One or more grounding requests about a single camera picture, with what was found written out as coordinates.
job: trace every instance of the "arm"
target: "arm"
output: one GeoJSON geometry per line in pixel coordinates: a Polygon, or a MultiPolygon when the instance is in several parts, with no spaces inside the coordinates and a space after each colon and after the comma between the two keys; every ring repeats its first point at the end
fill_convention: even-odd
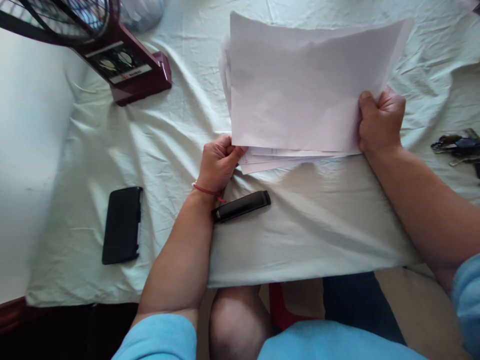
{"type": "Polygon", "coordinates": [[[419,254],[450,292],[459,266],[480,253],[480,208],[402,147],[402,96],[388,88],[377,104],[364,92],[359,105],[360,150],[419,254]]]}
{"type": "MultiPolygon", "coordinates": [[[[224,135],[203,148],[198,186],[220,192],[247,148],[224,135]]],[[[151,315],[185,316],[197,328],[198,310],[209,272],[211,210],[216,197],[194,188],[173,225],[143,288],[133,325],[151,315]]]]}

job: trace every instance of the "electric fan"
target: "electric fan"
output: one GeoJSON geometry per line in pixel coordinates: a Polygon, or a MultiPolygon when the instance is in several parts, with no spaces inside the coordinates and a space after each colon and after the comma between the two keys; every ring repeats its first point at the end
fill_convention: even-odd
{"type": "Polygon", "coordinates": [[[162,52],[151,54],[119,21],[120,0],[0,0],[0,27],[72,48],[125,106],[172,87],[162,52]]]}

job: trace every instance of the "table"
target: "table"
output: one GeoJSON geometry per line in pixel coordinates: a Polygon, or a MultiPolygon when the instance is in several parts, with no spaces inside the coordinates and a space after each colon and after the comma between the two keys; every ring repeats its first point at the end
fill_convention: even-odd
{"type": "MultiPolygon", "coordinates": [[[[77,99],[51,214],[27,300],[34,306],[135,302],[199,173],[203,145],[231,130],[218,71],[229,13],[300,28],[415,26],[390,85],[407,99],[401,135],[449,186],[480,205],[472,166],[448,165],[430,143],[477,127],[480,17],[455,0],[175,0],[140,36],[167,54],[173,88],[121,108],[92,70],[77,99]],[[142,186],[136,261],[101,263],[108,196],[142,186]]],[[[268,190],[271,206],[214,228],[210,287],[250,285],[414,264],[417,253],[362,155],[243,176],[228,201],[268,190]]]]}

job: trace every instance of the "forearm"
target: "forearm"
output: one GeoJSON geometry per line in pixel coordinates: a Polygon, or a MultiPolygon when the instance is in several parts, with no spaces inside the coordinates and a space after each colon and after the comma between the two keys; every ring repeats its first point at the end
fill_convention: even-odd
{"type": "Polygon", "coordinates": [[[480,253],[480,209],[402,147],[366,157],[411,241],[449,291],[456,269],[480,253]]]}
{"type": "Polygon", "coordinates": [[[188,195],[150,270],[133,324],[152,313],[177,313],[197,327],[207,286],[214,204],[214,196],[199,190],[188,195]]]}

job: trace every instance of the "white wall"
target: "white wall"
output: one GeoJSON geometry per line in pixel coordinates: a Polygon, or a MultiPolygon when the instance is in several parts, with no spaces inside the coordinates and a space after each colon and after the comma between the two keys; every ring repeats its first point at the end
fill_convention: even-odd
{"type": "Polygon", "coordinates": [[[70,49],[0,28],[0,304],[25,295],[73,110],[68,78],[87,65],[70,49]]]}

